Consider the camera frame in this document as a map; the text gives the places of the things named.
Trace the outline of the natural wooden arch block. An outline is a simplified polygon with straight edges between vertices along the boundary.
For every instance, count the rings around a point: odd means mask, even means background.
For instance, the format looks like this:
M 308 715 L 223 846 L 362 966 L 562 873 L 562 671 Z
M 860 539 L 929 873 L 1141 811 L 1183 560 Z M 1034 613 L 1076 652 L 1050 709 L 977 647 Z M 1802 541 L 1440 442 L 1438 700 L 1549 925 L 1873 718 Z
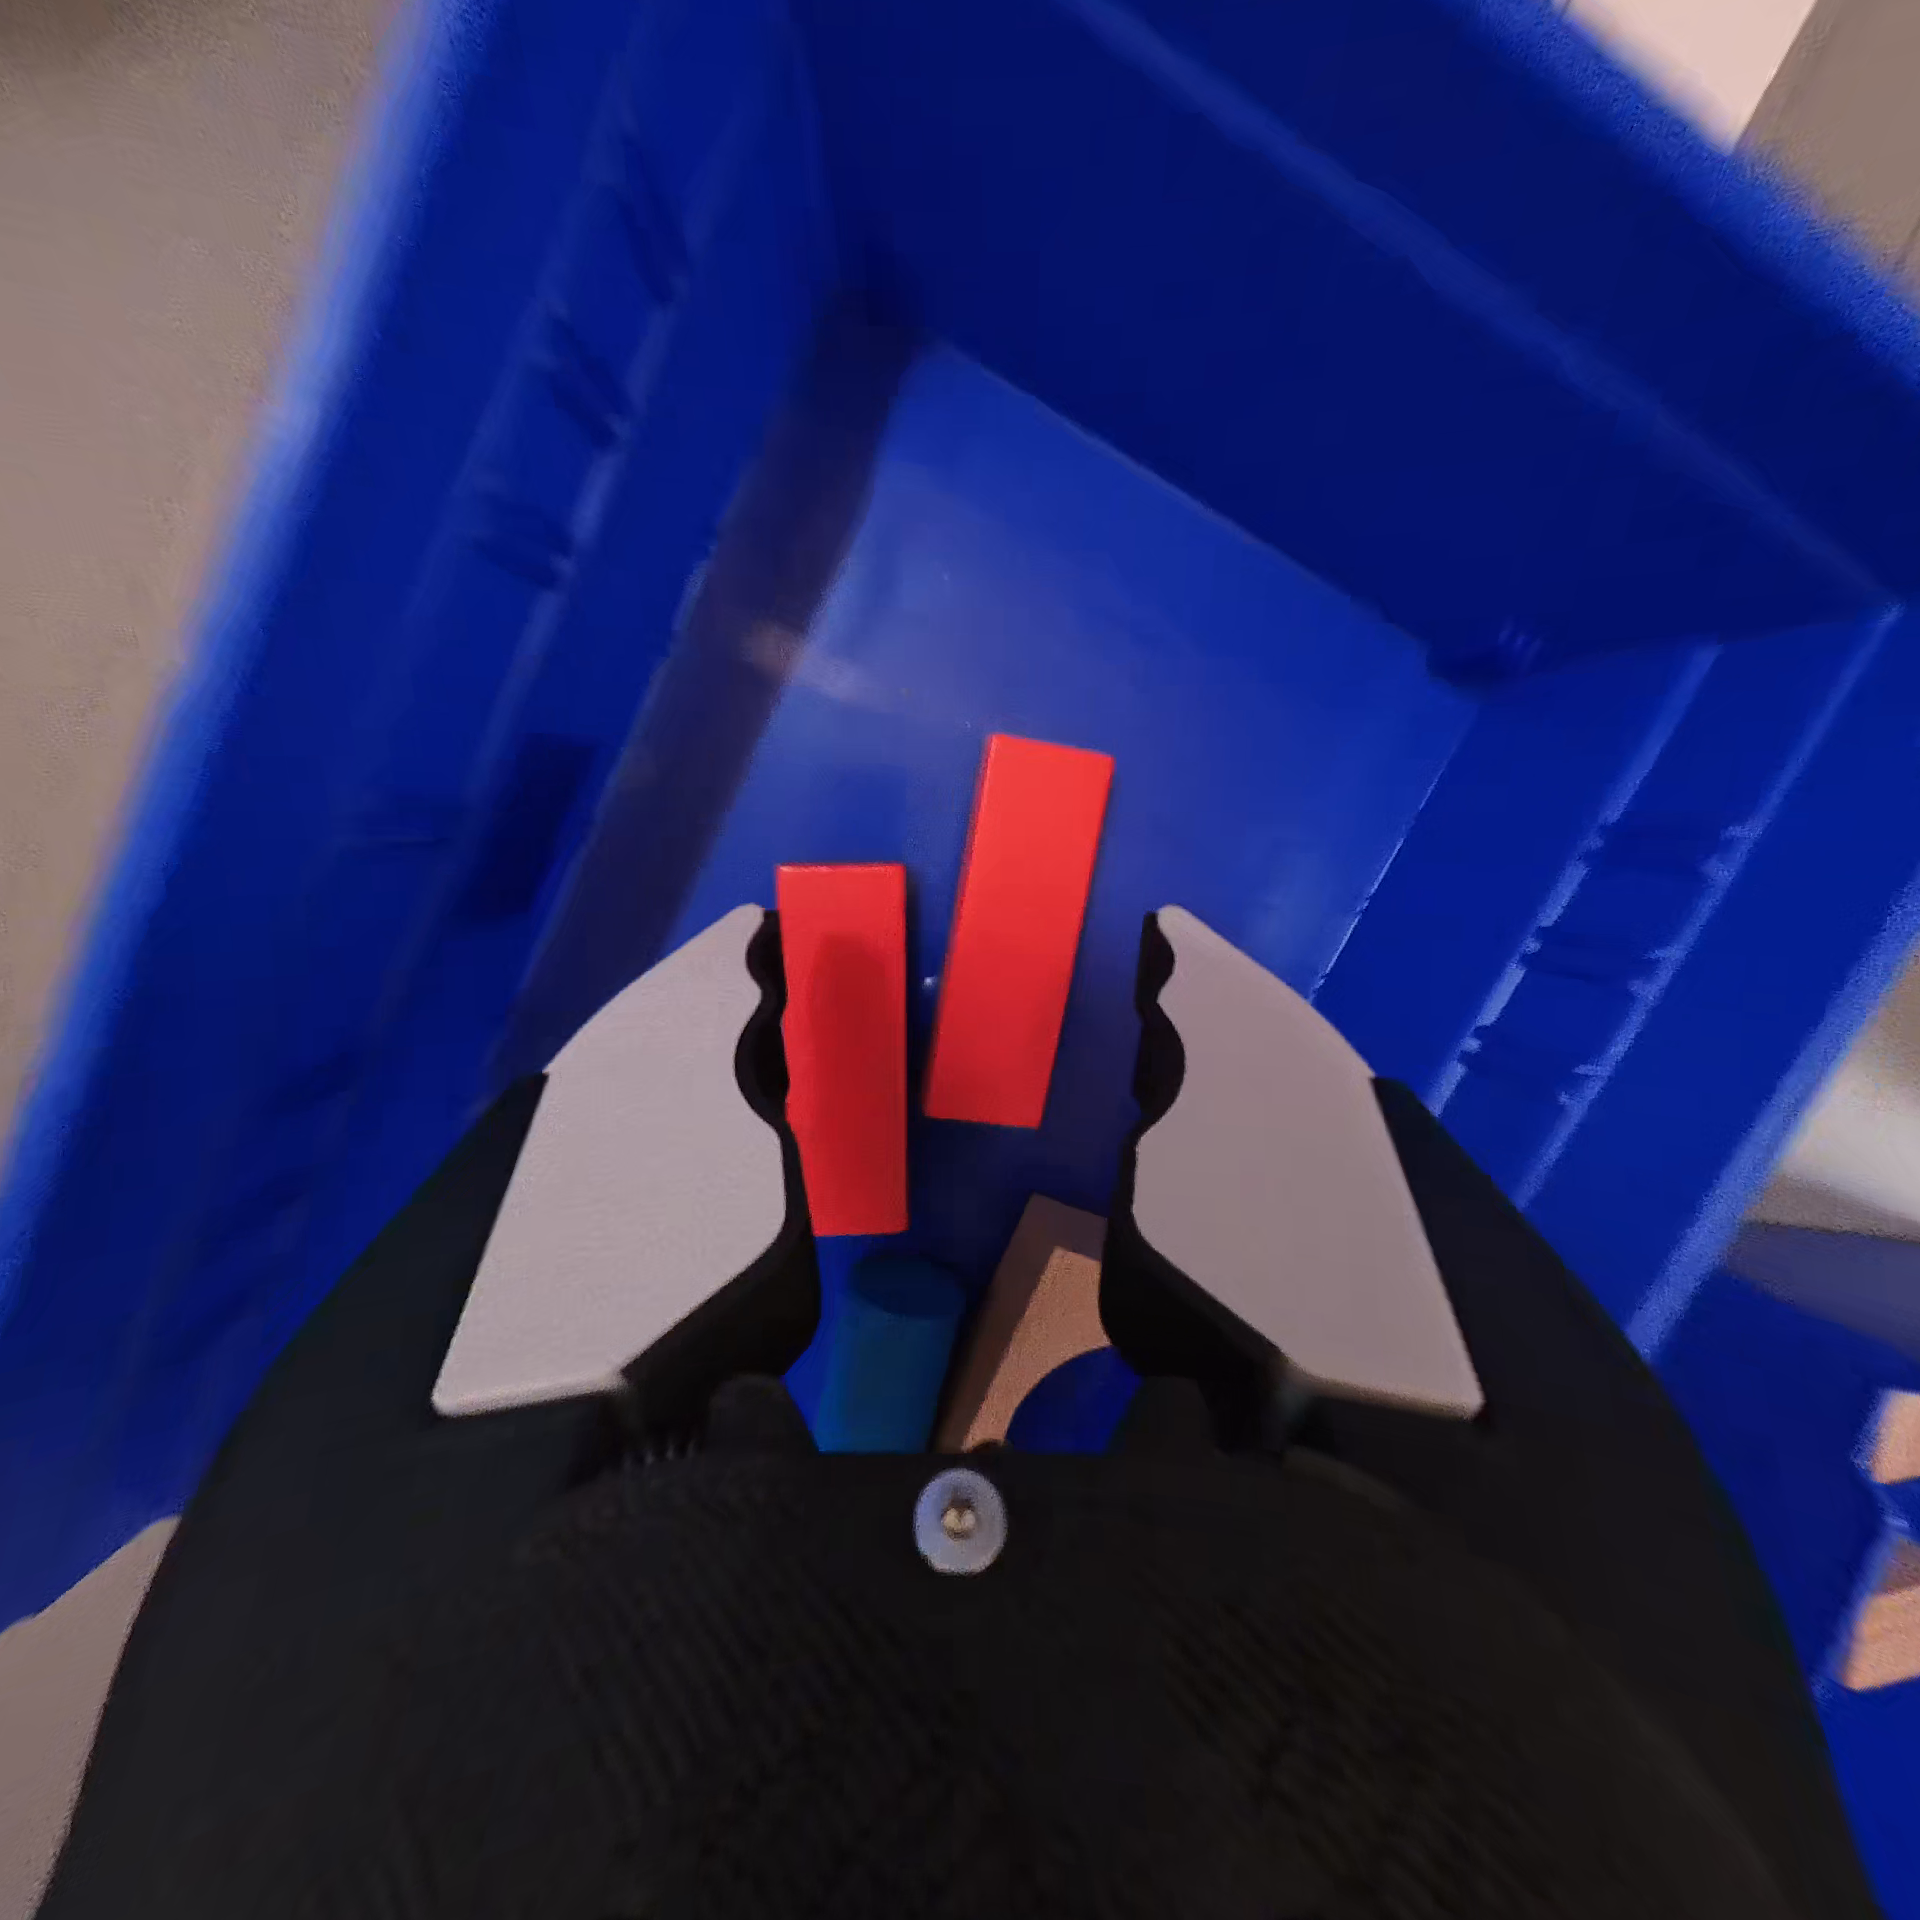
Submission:
M 1020 1405 L 1057 1370 L 1107 1351 L 1097 1211 L 1030 1196 L 958 1343 L 929 1435 L 936 1454 L 1006 1443 Z

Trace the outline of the red rectangular wooden block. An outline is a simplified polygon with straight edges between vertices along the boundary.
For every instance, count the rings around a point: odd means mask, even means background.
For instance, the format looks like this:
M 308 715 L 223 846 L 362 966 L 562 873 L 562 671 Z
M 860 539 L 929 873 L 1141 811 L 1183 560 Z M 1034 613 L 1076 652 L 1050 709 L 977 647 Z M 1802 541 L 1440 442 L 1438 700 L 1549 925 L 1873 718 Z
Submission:
M 780 865 L 787 1122 L 817 1237 L 907 1225 L 905 873 Z
M 924 1116 L 1042 1124 L 1111 781 L 1108 754 L 990 735 L 929 1027 Z

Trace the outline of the blue wooden cylinder block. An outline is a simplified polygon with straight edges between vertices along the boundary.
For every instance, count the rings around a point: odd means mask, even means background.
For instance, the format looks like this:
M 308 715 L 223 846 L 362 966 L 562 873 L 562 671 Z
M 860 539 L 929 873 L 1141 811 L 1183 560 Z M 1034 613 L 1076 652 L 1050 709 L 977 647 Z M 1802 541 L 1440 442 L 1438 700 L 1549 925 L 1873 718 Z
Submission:
M 922 1454 L 937 1421 L 963 1283 L 922 1252 L 853 1264 L 826 1337 L 813 1435 L 823 1454 Z

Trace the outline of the blue plastic storage bin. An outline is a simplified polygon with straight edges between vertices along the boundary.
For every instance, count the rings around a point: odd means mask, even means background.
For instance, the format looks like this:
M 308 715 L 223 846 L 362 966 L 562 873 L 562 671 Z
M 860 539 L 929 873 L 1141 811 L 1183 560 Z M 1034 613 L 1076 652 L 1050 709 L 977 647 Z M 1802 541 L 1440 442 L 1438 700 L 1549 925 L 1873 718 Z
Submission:
M 465 1124 L 905 869 L 922 1245 L 1104 1206 L 1194 910 L 1653 1343 L 1918 930 L 1918 319 L 1538 2 L 427 2 L 2 1184 L 2 1619 Z M 981 757 L 1114 760 L 1039 1128 Z

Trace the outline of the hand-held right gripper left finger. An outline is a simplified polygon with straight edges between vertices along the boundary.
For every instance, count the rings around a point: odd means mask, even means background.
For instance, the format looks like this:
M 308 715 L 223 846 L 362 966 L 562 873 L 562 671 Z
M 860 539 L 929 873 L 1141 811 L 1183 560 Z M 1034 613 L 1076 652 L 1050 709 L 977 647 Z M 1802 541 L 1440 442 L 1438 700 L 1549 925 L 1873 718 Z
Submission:
M 696 1417 L 819 1326 L 783 1116 L 777 917 L 737 905 L 556 1052 L 430 1389 L 442 1417 L 625 1391 Z

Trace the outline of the blue plastic crate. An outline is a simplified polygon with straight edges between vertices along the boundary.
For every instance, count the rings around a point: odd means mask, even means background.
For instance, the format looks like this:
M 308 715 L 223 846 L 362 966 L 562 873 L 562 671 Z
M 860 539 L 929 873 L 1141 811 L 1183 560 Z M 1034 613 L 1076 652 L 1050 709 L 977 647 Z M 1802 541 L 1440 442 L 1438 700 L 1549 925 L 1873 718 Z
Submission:
M 1653 1364 L 1811 1687 L 1918 1703 L 1918 1241 L 1747 1225 Z

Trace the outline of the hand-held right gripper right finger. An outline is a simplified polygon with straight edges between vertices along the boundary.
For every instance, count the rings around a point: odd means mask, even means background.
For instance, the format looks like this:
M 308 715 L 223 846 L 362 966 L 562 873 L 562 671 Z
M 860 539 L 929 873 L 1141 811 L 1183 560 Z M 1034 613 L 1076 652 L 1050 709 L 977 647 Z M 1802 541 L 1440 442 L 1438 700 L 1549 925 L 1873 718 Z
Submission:
M 1114 1348 L 1156 1366 L 1156 1334 L 1120 1330 L 1120 1254 L 1141 1248 L 1171 1268 L 1164 1301 L 1230 1356 L 1310 1393 L 1476 1417 L 1476 1362 L 1355 1046 L 1183 905 L 1141 930 L 1139 1027 L 1141 1069 L 1171 1044 L 1171 1088 L 1139 1092 L 1108 1214 Z

